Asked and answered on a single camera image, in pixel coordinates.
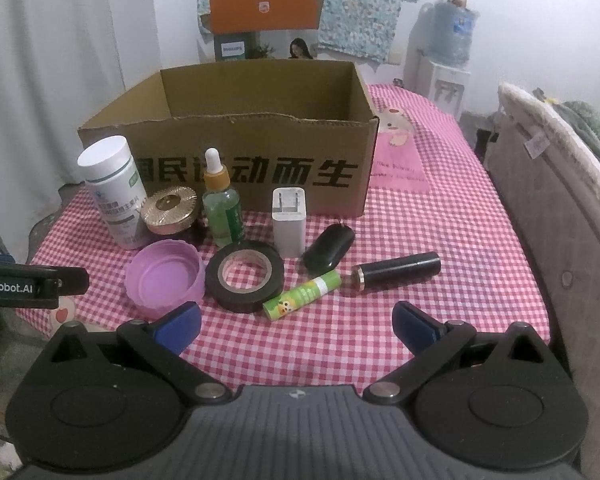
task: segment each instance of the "black electrical tape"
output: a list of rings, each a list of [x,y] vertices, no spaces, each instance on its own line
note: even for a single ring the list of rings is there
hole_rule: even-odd
[[[222,274],[235,260],[251,261],[262,266],[266,271],[264,279],[255,287],[232,287]],[[254,240],[223,247],[214,254],[205,271],[206,291],[221,307],[238,314],[261,310],[265,301],[282,294],[284,281],[285,266],[278,252],[269,244]]]
[[[432,252],[358,265],[352,275],[358,292],[362,292],[369,288],[422,282],[439,274],[440,267],[440,257]]]

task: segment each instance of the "table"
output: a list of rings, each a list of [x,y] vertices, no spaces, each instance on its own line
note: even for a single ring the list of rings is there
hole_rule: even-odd
[[[346,220],[356,241],[338,270],[348,276],[356,264],[436,251],[442,272],[426,283],[363,296],[343,286],[274,323],[263,312],[233,314],[205,298],[202,331],[182,357],[230,388],[345,383],[362,391],[411,357],[391,328],[391,310],[400,300],[440,321],[462,319],[484,332],[503,332],[523,320],[549,339],[546,309],[518,238],[454,118],[393,86],[371,86],[370,94],[379,108],[400,107],[410,115],[431,190],[370,189],[365,214]],[[335,220],[309,218],[307,243]],[[270,214],[246,212],[244,222],[248,238],[272,242]],[[203,259],[208,262],[214,251],[208,240]],[[75,298],[77,317],[112,330],[139,316],[123,286],[125,266],[136,252],[114,245],[83,189],[32,263],[85,267],[91,286]],[[237,270],[233,279],[247,285],[255,277]],[[306,279],[297,261],[285,261],[285,289]],[[50,333],[48,312],[18,314]]]

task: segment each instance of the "green glue stick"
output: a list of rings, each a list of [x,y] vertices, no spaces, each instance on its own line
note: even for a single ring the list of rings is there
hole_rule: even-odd
[[[340,275],[336,270],[330,270],[326,274],[314,278],[302,285],[284,292],[263,304],[264,311],[269,319],[275,321],[289,312],[298,310],[302,306],[311,303],[324,296],[327,292],[338,288],[342,284]]]

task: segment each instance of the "white bottle cap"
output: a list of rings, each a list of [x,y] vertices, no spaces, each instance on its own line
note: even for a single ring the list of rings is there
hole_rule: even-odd
[[[78,157],[82,177],[89,181],[106,180],[124,168],[131,159],[131,150],[123,136],[106,137],[89,146]]]
[[[224,168],[222,162],[220,162],[220,154],[215,148],[209,148],[205,152],[206,158],[206,172],[209,175],[215,175],[220,173]]]

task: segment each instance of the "wall outlet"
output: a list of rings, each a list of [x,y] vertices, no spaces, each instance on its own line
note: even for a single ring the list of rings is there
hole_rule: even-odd
[[[400,48],[392,48],[389,51],[389,56],[387,57],[386,62],[390,65],[400,65],[405,55],[406,52]]]

